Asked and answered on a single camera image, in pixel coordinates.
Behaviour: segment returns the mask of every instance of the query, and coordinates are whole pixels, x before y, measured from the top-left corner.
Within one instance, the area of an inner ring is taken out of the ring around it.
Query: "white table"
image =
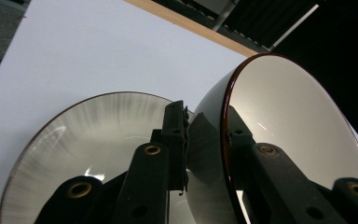
[[[246,57],[122,0],[35,0],[0,65],[0,200],[24,147],[94,95],[140,91],[194,110]]]

